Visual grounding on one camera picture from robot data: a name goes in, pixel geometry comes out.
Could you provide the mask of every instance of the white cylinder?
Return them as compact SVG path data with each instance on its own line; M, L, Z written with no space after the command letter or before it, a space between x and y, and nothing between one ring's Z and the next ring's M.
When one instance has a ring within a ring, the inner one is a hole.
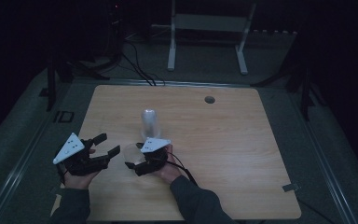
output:
M144 140L148 137L160 138L161 136L161 129L158 125L157 114L153 109L146 109L142 112L141 134Z

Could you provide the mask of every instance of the hand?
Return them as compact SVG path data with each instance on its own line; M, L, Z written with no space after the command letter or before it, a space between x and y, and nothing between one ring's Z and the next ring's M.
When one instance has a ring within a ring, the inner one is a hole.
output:
M172 156L172 145L171 144L167 145L165 149L167 150L168 153L167 161L176 164L175 159ZM180 173L179 168L169 163L165 163L165 165L161 169L157 170L153 174L159 176L167 184L171 184L173 180L175 180L177 177L182 175L182 173Z
M95 149L90 149L89 153L92 154ZM94 172L88 175L71 175L69 172L64 171L65 175L65 188L66 189L88 189L92 179L101 171Z

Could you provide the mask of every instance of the dark sleeve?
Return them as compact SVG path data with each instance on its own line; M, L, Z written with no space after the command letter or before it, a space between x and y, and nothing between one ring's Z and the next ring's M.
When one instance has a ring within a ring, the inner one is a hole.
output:
M183 175L171 183L171 192L188 224L237 224L223 211L214 192L195 186Z
M90 195L87 189L64 189L60 207L50 218L50 224L83 224L90 215Z

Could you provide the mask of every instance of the wooden table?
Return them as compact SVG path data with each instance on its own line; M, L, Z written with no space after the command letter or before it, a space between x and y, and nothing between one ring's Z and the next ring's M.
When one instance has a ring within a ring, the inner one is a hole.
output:
M215 102L207 104L206 96ZM256 90L98 86L79 137L107 133L95 156L117 145L122 152L89 187L89 220L183 220L168 185L124 164L125 146L142 142L147 108L158 114L161 138L172 140L173 153L233 219L300 217L294 192L282 189L290 180Z

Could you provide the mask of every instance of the metal stand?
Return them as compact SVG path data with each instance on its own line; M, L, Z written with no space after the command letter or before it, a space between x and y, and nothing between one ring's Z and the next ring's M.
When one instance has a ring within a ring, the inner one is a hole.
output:
M255 14L256 3L252 4L248 17L176 14L175 5L175 0L172 0L171 45L170 53L168 56L168 71L173 71L175 69L175 30L190 29L206 31L242 32L242 40L240 44L235 47L235 51L237 54L241 74L248 74L248 69L246 67L245 59L243 57L243 47L245 45L246 37L249 34L250 26L252 24L252 18Z

